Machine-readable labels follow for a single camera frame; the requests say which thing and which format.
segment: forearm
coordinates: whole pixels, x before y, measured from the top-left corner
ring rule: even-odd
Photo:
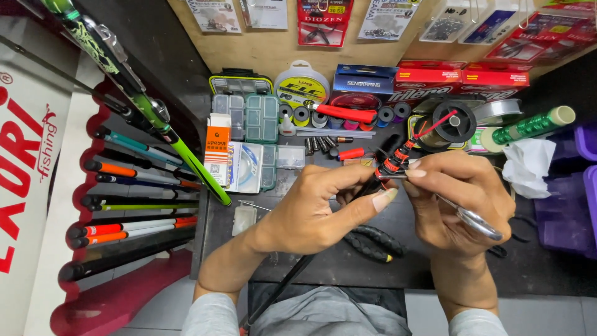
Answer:
[[[203,294],[218,292],[234,303],[238,294],[267,253],[255,248],[256,225],[220,246],[201,265],[193,301]]]
[[[458,259],[441,253],[432,255],[431,273],[448,321],[470,308],[486,309],[498,315],[496,284],[485,254]]]

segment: hand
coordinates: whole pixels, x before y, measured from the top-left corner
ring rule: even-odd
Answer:
[[[313,254],[336,244],[396,197],[395,188],[363,196],[332,213],[329,199],[362,185],[375,171],[354,164],[336,169],[306,166],[278,205],[255,227],[260,252]]]
[[[433,154],[411,164],[404,190],[413,204],[418,237],[455,256],[477,256],[510,239],[508,219],[516,203],[504,189],[491,163],[464,151]],[[483,217],[504,237],[496,242],[466,225],[456,210],[434,193]]]

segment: glue bottle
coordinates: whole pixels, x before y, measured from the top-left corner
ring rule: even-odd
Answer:
[[[284,120],[278,126],[278,130],[280,131],[280,135],[283,136],[293,136],[297,133],[297,128],[290,121],[290,117],[288,116],[288,114],[284,115]]]

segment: white tissue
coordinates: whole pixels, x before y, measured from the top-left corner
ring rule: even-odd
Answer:
[[[543,177],[547,176],[556,144],[549,140],[524,139],[504,148],[508,159],[502,175],[517,194],[526,198],[551,196]]]

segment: gray sleeve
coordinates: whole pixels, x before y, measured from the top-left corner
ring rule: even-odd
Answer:
[[[226,294],[199,297],[189,309],[181,336],[238,336],[238,318],[232,299]]]
[[[450,336],[508,336],[500,318],[485,309],[468,309],[450,321]]]

